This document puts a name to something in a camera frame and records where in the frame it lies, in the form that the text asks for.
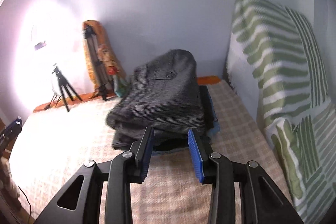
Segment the green striped pillow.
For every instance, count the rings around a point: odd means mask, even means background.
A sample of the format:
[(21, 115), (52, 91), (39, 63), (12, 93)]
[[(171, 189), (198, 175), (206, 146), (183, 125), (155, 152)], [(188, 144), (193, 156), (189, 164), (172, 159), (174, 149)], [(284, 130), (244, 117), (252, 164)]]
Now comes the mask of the green striped pillow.
[(257, 85), (264, 127), (295, 123), (330, 99), (321, 52), (306, 16), (268, 0), (236, 0), (232, 46)]

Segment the orange patterned scarf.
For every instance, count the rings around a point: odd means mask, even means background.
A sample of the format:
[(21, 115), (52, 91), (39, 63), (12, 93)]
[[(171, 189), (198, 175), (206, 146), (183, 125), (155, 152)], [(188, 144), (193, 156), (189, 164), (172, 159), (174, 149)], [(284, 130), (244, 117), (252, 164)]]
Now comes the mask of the orange patterned scarf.
[[(114, 53), (114, 50), (112, 49), (110, 45), (110, 41), (108, 38), (108, 35), (106, 33), (105, 28), (103, 25), (97, 21), (97, 20), (86, 20), (83, 22), (83, 31), (86, 27), (91, 27), (97, 40), (97, 58), (99, 61), (101, 61), (105, 68), (107, 69), (107, 72), (112, 72), (112, 69), (114, 69), (113, 74), (116, 73), (125, 79), (126, 73), (124, 69), (121, 66), (121, 63), (117, 56)], [(98, 80), (97, 77), (93, 71), (93, 65), (92, 61), (89, 55), (89, 49), (87, 46), (86, 39), (83, 40), (83, 47), (84, 47), (84, 55), (85, 55), (85, 62), (87, 66), (88, 75), (94, 84), (94, 89), (98, 89)]]

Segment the black folded garment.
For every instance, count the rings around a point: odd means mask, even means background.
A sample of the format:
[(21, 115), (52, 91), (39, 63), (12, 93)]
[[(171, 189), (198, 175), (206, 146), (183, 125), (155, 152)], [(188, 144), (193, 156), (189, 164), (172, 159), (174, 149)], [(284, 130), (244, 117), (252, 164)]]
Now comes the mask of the black folded garment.
[(112, 147), (127, 150), (136, 140), (141, 140), (146, 127), (154, 129), (156, 153), (187, 147), (190, 129), (210, 141), (210, 130), (215, 127), (208, 88), (199, 87), (200, 98), (195, 101), (174, 98), (156, 100), (145, 104), (117, 104), (106, 117), (106, 123), (115, 130)]

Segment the green leaf pillow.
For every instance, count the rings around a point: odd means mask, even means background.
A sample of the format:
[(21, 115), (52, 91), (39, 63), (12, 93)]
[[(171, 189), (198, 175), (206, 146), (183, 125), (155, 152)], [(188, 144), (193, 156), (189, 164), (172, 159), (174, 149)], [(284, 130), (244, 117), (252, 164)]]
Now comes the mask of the green leaf pillow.
[(335, 104), (300, 111), (272, 115), (264, 132), (298, 215), (319, 223), (335, 200)]

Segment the black mini tripod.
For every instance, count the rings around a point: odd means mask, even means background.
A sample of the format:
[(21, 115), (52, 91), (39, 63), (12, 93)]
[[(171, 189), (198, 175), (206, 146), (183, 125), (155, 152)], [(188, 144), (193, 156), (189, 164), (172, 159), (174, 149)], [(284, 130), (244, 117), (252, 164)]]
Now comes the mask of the black mini tripod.
[(67, 112), (70, 112), (70, 108), (68, 106), (67, 100), (66, 100), (66, 95), (65, 93), (68, 95), (68, 98), (74, 102), (75, 99), (72, 96), (72, 94), (74, 94), (74, 96), (79, 100), (82, 101), (82, 98), (77, 94), (77, 92), (75, 91), (75, 89), (73, 88), (73, 86), (68, 82), (68, 80), (63, 76), (62, 72), (60, 71), (60, 69), (58, 68), (58, 66), (56, 64), (53, 65), (53, 71), (52, 74), (55, 74), (57, 77), (57, 81), (58, 81), (58, 87), (59, 87), (59, 91), (60, 91), (60, 97), (57, 100), (56, 104), (58, 104), (58, 102), (60, 100), (63, 100), (63, 104), (66, 107)]

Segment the pink plaid bed sheet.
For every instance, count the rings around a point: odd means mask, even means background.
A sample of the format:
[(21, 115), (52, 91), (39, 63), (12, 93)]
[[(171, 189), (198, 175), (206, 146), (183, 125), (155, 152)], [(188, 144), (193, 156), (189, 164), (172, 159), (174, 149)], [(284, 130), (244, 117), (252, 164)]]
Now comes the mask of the pink plaid bed sheet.
[[(209, 85), (220, 131), (212, 148), (228, 159), (258, 162), (285, 196), (282, 169), (239, 96), (225, 81)], [(9, 159), (14, 182), (22, 188), (22, 206), (36, 218), (84, 161), (112, 160), (114, 130), (105, 120), (118, 98), (93, 100), (31, 114)], [(198, 183), (190, 153), (154, 155), (147, 178), (131, 186), (134, 223), (206, 223), (211, 186)]]

